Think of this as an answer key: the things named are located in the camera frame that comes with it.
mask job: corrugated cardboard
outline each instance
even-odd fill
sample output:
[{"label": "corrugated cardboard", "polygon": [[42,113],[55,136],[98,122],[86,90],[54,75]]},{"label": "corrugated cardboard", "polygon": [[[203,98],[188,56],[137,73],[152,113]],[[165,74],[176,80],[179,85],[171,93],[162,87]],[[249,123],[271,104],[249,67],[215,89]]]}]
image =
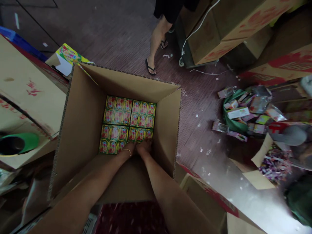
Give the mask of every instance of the corrugated cardboard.
[{"label": "corrugated cardboard", "polygon": [[55,150],[57,140],[51,138],[37,127],[31,120],[26,118],[25,115],[16,110],[9,103],[0,99],[0,131],[6,134],[17,134],[31,132],[39,136],[39,145],[34,150],[13,156],[13,157],[0,157],[0,160],[8,166],[17,169],[31,161],[40,158],[41,156]]},{"label": "corrugated cardboard", "polygon": [[194,64],[197,65],[219,59],[244,40],[245,38],[221,41],[213,13],[210,11],[200,29],[188,39],[188,43]]},{"label": "corrugated cardboard", "polygon": [[213,233],[264,234],[226,198],[190,174],[185,176],[180,187],[210,221]]},{"label": "corrugated cardboard", "polygon": [[51,137],[57,136],[66,95],[2,36],[0,50],[0,94],[27,112]]},{"label": "corrugated cardboard", "polygon": [[254,64],[273,35],[270,26],[246,39],[243,43],[229,51],[224,58],[231,68],[242,69]]},{"label": "corrugated cardboard", "polygon": [[200,0],[194,12],[189,11],[185,7],[180,12],[183,23],[185,37],[188,37],[194,30],[202,16],[206,13],[210,5],[210,0]]},{"label": "corrugated cardboard", "polygon": [[[89,172],[115,157],[98,155],[107,95],[157,103],[153,156],[170,176],[174,176],[180,86],[96,65],[81,65],[95,82],[74,65],[50,182],[50,198],[60,192],[54,203],[73,189]],[[133,157],[117,172],[99,203],[153,198],[146,168],[139,157]]]},{"label": "corrugated cardboard", "polygon": [[312,10],[287,21],[274,34],[259,60],[240,74],[264,85],[276,85],[312,73]]},{"label": "corrugated cardboard", "polygon": [[262,173],[258,170],[258,167],[261,166],[261,163],[264,160],[264,156],[267,154],[269,148],[273,144],[273,139],[267,133],[263,144],[261,145],[260,150],[255,154],[251,159],[253,164],[247,162],[241,154],[237,155],[235,150],[231,153],[229,158],[234,162],[234,164],[243,172],[243,175],[247,180],[256,188],[256,189],[272,189],[275,188],[273,185]]},{"label": "corrugated cardboard", "polygon": [[212,11],[221,39],[233,40],[252,36],[290,9],[295,2],[296,0],[221,0]]}]

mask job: person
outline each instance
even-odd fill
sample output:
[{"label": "person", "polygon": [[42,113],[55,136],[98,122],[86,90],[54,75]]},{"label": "person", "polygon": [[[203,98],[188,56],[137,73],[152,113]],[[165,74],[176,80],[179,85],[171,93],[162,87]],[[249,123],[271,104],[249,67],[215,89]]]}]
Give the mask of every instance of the person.
[{"label": "person", "polygon": [[165,49],[168,46],[166,33],[177,20],[183,6],[190,11],[195,11],[199,0],[156,0],[154,16],[159,19],[150,39],[150,53],[145,60],[145,65],[151,75],[156,74],[155,54],[159,47]]},{"label": "person", "polygon": [[91,208],[105,192],[118,169],[130,157],[136,157],[133,156],[135,148],[146,166],[168,232],[170,234],[210,233],[209,230],[213,230],[213,227],[204,214],[151,157],[151,140],[147,139],[137,145],[128,143],[116,157],[91,172],[57,203],[29,234],[81,234]]}]

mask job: pile of packaged toys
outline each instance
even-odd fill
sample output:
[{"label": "pile of packaged toys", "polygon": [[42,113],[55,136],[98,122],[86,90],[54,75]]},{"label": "pile of packaged toys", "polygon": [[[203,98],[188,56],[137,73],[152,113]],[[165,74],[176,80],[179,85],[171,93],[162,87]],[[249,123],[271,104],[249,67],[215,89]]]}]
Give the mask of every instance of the pile of packaged toys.
[{"label": "pile of packaged toys", "polygon": [[107,96],[99,153],[117,154],[127,142],[153,138],[156,103]]},{"label": "pile of packaged toys", "polygon": [[[240,130],[246,131],[240,131],[241,133],[231,131],[229,125],[222,124],[220,121],[214,122],[212,129],[233,136],[240,141],[247,142],[248,137],[265,138],[271,123],[287,120],[282,112],[271,103],[272,93],[263,85],[251,86],[245,91],[236,91],[234,87],[227,87],[218,92],[218,96],[228,101],[223,105],[224,118],[228,120],[226,122],[234,126],[237,126],[235,122],[239,122],[246,126]],[[278,184],[291,173],[290,155],[289,150],[282,150],[273,143],[258,169],[273,184]]]}]

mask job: black shorts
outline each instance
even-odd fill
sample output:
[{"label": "black shorts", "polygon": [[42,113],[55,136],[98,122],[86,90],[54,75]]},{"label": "black shorts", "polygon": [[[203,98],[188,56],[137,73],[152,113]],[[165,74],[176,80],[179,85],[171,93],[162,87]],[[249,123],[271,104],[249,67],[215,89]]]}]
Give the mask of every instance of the black shorts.
[{"label": "black shorts", "polygon": [[164,15],[166,20],[173,24],[176,22],[183,5],[190,11],[195,11],[199,0],[156,0],[154,16],[160,18]]}]

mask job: blue crate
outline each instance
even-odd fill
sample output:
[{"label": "blue crate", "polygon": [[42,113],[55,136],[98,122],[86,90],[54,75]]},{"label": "blue crate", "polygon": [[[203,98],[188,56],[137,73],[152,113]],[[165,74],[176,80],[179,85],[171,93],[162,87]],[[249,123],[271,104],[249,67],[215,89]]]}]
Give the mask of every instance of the blue crate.
[{"label": "blue crate", "polygon": [[32,47],[27,41],[25,41],[20,35],[18,35],[13,30],[0,26],[0,33],[4,35],[9,41],[13,42],[15,45],[27,51],[37,59],[43,62],[45,62],[48,59],[44,54],[42,54],[40,51]]}]

